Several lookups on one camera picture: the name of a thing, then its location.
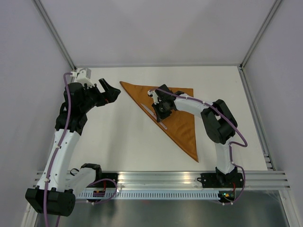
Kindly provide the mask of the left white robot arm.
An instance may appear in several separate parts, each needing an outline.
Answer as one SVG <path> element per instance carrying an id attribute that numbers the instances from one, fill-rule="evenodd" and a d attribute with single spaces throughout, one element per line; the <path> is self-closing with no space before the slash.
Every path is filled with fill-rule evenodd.
<path id="1" fill-rule="evenodd" d="M 97 85 L 89 87 L 79 82 L 72 82 L 65 88 L 45 170 L 35 188 L 28 188 L 25 194 L 37 213 L 67 217 L 86 187 L 99 187 L 103 183 L 101 166 L 92 163 L 83 164 L 75 176 L 66 179 L 72 154 L 88 120 L 88 111 L 115 102 L 121 93 L 104 79 L 99 82 L 104 92 L 100 92 Z"/>

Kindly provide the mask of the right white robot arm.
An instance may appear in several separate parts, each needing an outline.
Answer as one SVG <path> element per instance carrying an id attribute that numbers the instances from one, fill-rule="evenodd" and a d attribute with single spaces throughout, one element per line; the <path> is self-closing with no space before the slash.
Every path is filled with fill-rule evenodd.
<path id="1" fill-rule="evenodd" d="M 182 91 L 174 93 L 165 84 L 149 90 L 147 94 L 153 99 L 152 107 L 157 122 L 168 118 L 172 111 L 183 111 L 201 118 L 206 134 L 216 149 L 217 164 L 213 183 L 222 188 L 243 186 L 243 176 L 231 161 L 229 147 L 238 125 L 223 100 L 208 104 Z"/>

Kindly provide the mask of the brown cloth napkin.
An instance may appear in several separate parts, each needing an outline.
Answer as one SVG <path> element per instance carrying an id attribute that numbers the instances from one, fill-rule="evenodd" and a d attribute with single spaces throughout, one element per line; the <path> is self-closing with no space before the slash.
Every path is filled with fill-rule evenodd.
<path id="1" fill-rule="evenodd" d="M 180 147 L 187 155 L 196 162 L 199 161 L 196 148 L 195 117 L 184 111 L 173 111 L 172 114 L 161 121 L 168 129 L 165 130 L 156 120 L 141 106 L 146 105 L 155 114 L 152 108 L 153 99 L 148 97 L 147 91 L 154 86 L 135 85 L 127 82 L 120 82 L 125 92 L 133 101 L 147 114 L 147 116 Z"/>

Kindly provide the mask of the knife with pink handle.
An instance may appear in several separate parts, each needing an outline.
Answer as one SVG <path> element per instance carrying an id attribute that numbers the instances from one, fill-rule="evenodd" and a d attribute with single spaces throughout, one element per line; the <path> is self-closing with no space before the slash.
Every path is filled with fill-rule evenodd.
<path id="1" fill-rule="evenodd" d="M 156 115 L 152 112 L 152 110 L 150 110 L 146 105 L 141 104 L 141 106 L 155 119 L 157 120 Z M 159 125 L 161 125 L 165 130 L 167 130 L 168 128 L 162 123 L 162 122 L 157 122 Z"/>

